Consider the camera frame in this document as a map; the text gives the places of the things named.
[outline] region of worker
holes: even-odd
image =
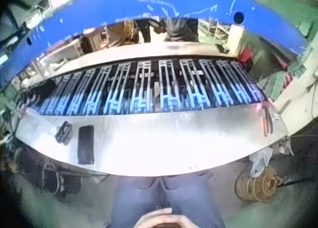
[[[150,36],[150,26],[148,23],[147,18],[142,19],[136,19],[136,24],[141,32],[141,35],[144,38],[144,43],[150,43],[151,42],[151,36]]]
[[[199,42],[197,18],[167,17],[161,19],[160,24],[154,32],[166,32],[166,42]]]
[[[123,45],[138,43],[136,39],[136,27],[134,22],[127,20],[105,26],[106,48],[119,47]]]
[[[165,177],[117,177],[111,228],[224,228],[212,198],[210,171]]]

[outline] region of hand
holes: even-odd
[[[182,228],[198,228],[186,216],[171,213],[172,208],[165,208],[145,214],[137,221],[134,228],[153,228],[160,224],[178,224]]]
[[[164,28],[163,27],[157,27],[157,28],[154,28],[154,32],[156,34],[161,34],[164,32]]]

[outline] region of concrete floor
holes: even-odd
[[[288,160],[286,157],[282,161],[288,164]],[[278,163],[284,170],[288,167]],[[292,227],[310,214],[310,200],[316,188],[312,183],[281,188],[267,204],[247,204],[239,200],[234,193],[235,179],[248,166],[250,164],[236,161],[212,169],[211,192],[228,228]],[[16,177],[17,186],[22,189],[21,208],[34,227],[39,228],[101,228],[110,221],[115,181],[115,176],[99,184],[91,178],[82,179],[79,194],[69,195],[61,202],[51,194],[41,193],[24,177]]]

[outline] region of smartphone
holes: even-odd
[[[94,164],[94,126],[87,125],[79,128],[78,140],[79,164]]]

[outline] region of metal counter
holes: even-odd
[[[235,57],[235,54],[220,53],[214,44],[193,43],[193,42],[162,42],[162,43],[143,43],[126,45],[116,48],[103,49],[89,53],[77,59],[67,62],[56,71],[51,71],[45,78],[55,77],[69,73],[80,68],[92,67],[94,65],[147,57],[163,56],[216,56],[216,57]],[[28,80],[26,87],[32,86],[43,81],[40,75],[35,75]]]
[[[40,153],[74,166],[129,176],[173,175],[229,163],[287,135],[273,108],[273,133],[264,136],[261,104],[200,111],[110,116],[44,116],[55,126],[67,120],[73,136],[67,146],[46,134],[30,116],[16,136]],[[94,125],[93,165],[78,165],[80,126]]]

